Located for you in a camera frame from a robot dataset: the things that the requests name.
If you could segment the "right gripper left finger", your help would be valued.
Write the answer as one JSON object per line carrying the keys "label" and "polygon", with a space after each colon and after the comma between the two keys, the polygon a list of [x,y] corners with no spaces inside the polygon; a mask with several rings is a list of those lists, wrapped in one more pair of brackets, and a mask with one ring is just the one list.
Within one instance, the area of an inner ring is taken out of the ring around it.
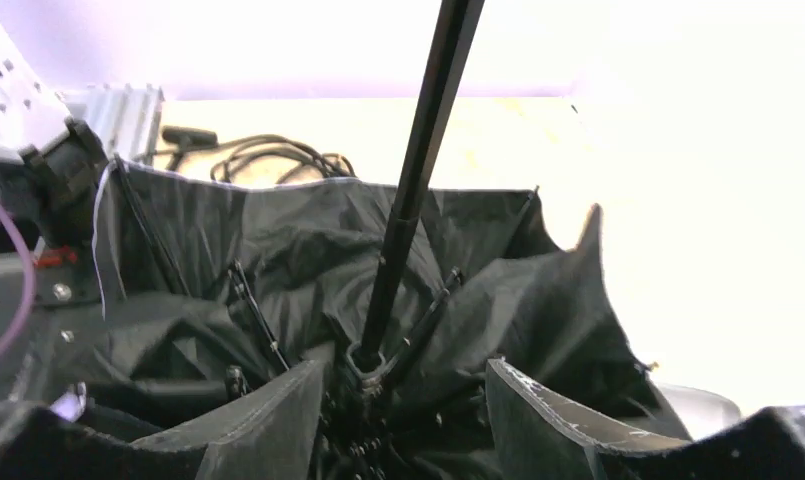
{"label": "right gripper left finger", "polygon": [[1,402],[0,479],[304,479],[324,370],[304,361],[247,396],[133,442],[34,402]]}

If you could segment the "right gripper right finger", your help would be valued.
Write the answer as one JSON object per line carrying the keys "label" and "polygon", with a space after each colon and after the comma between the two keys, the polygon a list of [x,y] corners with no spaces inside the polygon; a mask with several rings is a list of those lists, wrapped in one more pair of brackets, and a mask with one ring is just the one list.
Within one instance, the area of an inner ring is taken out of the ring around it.
{"label": "right gripper right finger", "polygon": [[805,406],[767,407],[686,441],[606,416],[503,360],[487,365],[486,401],[509,479],[805,479]]}

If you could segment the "lilac black folding umbrella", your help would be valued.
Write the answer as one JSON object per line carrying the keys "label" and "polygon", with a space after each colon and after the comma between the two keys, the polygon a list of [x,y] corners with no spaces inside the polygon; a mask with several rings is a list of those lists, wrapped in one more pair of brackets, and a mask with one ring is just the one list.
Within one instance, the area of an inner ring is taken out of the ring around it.
{"label": "lilac black folding umbrella", "polygon": [[160,273],[170,296],[118,305],[119,359],[143,372],[195,327],[232,355],[251,391],[173,388],[119,376],[111,416],[133,442],[247,396],[304,361],[324,363],[304,479],[509,479],[486,401],[489,361],[652,433],[688,433],[632,353],[607,298],[602,210],[559,248],[533,190],[433,190],[436,164],[474,34],[479,1],[442,3],[397,187],[345,177],[251,193],[114,161],[113,186],[147,241],[122,284]]}

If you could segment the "black grey umbrella case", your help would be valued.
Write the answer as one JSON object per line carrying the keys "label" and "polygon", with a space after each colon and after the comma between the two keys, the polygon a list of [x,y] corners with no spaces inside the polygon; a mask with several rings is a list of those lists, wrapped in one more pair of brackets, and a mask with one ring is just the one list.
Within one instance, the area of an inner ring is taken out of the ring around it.
{"label": "black grey umbrella case", "polygon": [[737,404],[717,393],[668,383],[656,386],[693,438],[713,435],[744,418]]}

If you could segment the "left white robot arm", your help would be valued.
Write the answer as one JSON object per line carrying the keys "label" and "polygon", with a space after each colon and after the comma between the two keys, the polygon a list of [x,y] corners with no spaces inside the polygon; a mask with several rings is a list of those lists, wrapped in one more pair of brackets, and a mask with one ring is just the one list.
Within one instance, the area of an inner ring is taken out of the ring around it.
{"label": "left white robot arm", "polygon": [[0,200],[52,247],[94,234],[108,158],[97,135],[43,82],[0,22]]}

